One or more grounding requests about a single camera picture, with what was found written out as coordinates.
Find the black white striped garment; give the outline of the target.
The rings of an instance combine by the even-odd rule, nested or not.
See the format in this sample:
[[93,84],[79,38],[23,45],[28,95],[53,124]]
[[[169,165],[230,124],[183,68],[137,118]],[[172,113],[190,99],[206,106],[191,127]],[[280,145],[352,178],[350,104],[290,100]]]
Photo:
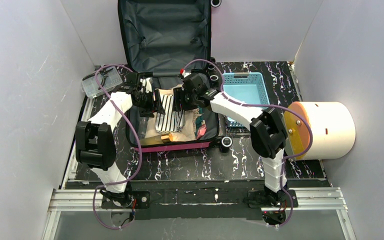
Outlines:
[[158,133],[180,132],[185,125],[185,111],[175,111],[174,97],[170,94],[160,94],[164,114],[157,113],[155,129]]

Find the pink patterned garment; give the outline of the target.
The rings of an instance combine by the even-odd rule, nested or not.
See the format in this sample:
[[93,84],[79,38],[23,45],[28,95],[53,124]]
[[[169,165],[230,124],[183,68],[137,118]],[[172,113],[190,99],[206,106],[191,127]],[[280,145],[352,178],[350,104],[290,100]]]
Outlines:
[[207,125],[206,125],[206,122],[204,120],[202,120],[201,122],[201,125],[197,128],[196,130],[196,140],[199,140],[200,138],[202,138],[205,133],[207,131]]

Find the beige garment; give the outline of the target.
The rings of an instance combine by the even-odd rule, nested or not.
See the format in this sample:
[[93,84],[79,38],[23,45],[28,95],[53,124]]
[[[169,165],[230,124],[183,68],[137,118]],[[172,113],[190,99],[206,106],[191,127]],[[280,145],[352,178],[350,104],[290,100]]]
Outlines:
[[[173,89],[159,89],[159,93],[163,95],[173,95]],[[159,133],[155,127],[155,117],[157,112],[154,113],[154,117],[148,119],[146,137],[153,137],[162,134],[172,134],[174,142],[188,142],[195,141],[196,135],[194,132],[194,115],[200,113],[198,108],[192,110],[185,110],[185,122],[184,127],[180,132],[165,132]]]

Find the pink hard-shell suitcase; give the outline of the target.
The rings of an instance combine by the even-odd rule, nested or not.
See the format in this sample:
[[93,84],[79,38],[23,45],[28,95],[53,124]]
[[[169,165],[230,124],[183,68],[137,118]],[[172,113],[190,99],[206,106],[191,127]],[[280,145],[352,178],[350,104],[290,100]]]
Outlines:
[[[120,0],[118,17],[128,66],[139,74],[152,73],[153,89],[169,90],[182,83],[180,69],[207,76],[210,88],[221,80],[211,77],[211,2],[209,0]],[[192,141],[173,141],[151,147],[145,153],[208,148],[221,145],[219,116],[198,107],[206,123],[206,133]],[[125,135],[137,147],[138,108],[127,116]]]

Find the teal green garment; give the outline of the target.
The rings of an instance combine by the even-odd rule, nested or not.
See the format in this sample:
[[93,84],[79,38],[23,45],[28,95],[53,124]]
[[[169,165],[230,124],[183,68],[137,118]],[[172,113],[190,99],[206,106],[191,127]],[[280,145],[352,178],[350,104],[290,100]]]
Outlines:
[[202,117],[202,114],[201,113],[198,113],[198,114],[195,114],[193,116],[193,122],[194,122],[194,132],[195,132],[195,135],[197,134],[198,130],[206,124],[204,118]]

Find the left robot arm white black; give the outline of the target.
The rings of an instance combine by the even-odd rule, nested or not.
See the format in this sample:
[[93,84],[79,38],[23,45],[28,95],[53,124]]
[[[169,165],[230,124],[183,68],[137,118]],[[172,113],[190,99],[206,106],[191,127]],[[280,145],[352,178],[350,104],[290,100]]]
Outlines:
[[139,115],[145,118],[164,112],[159,93],[152,87],[152,76],[151,72],[129,73],[98,113],[76,125],[76,161],[98,175],[104,188],[111,193],[123,193],[128,183],[116,164],[115,127],[132,107],[138,108]]

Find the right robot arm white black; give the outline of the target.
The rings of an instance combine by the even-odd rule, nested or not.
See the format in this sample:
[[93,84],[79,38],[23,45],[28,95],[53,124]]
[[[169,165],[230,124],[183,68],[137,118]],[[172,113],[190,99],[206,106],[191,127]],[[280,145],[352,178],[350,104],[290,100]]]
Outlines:
[[182,73],[182,85],[174,89],[173,109],[208,108],[243,125],[249,132],[251,145],[263,161],[265,187],[274,193],[285,189],[286,177],[282,169],[287,132],[280,113],[273,107],[246,106],[224,96],[217,88],[210,88],[203,74]]

